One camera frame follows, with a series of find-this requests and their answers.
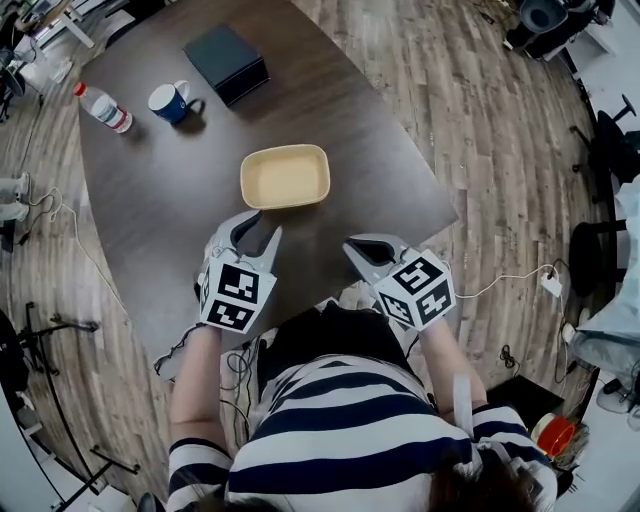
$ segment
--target dark wooden table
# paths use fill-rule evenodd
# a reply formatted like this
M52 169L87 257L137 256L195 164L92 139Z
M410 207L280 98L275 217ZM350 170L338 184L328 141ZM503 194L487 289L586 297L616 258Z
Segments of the dark wooden table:
M231 109L182 50L220 23L258 49L271 76ZM180 79L191 82L204 111L175 129L148 110L147 99L158 85ZM357 279L341 249L349 235L394 233L418 244L456 219L380 95L286 0L182 0L89 62L82 80L135 117L129 132L117 135L81 111L80 132L100 240L151 358L196 319L194 272L219 223L248 209L240 164L253 151L317 144L331 169L323 202L265 212L264 229L282 224L284 234L278 282L254 334Z

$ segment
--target hand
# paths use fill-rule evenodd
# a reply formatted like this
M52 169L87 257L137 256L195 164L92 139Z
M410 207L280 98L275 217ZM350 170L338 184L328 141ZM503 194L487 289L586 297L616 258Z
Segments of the hand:
M609 23L609 16L607 16L602 11L598 11L596 13L596 23L598 25L606 25L607 23Z

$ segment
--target mug handle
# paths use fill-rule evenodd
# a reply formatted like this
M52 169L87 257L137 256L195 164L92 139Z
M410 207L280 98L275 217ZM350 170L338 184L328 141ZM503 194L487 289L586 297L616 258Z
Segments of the mug handle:
M178 89L180 96L184 101L189 99L189 92L191 92L191 84L186 80L178 80L173 86Z

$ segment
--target red bottle cap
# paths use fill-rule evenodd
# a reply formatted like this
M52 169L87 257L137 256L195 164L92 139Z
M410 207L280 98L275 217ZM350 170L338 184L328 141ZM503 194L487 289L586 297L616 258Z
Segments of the red bottle cap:
M82 82L78 82L76 84L76 86L73 88L73 94L75 96L82 96L87 90L87 86L82 83Z

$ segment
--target striped shirt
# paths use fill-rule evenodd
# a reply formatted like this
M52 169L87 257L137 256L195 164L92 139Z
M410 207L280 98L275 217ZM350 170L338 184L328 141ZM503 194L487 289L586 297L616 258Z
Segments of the striped shirt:
M413 376L377 360L327 356L290 368L250 419L253 436L234 460L201 439L171 447L170 512L212 492L281 510L425 510L434 471L452 461L475 471L489 452L534 476L540 510L555 502L554 473L513 409L474 410L467 433L436 414Z

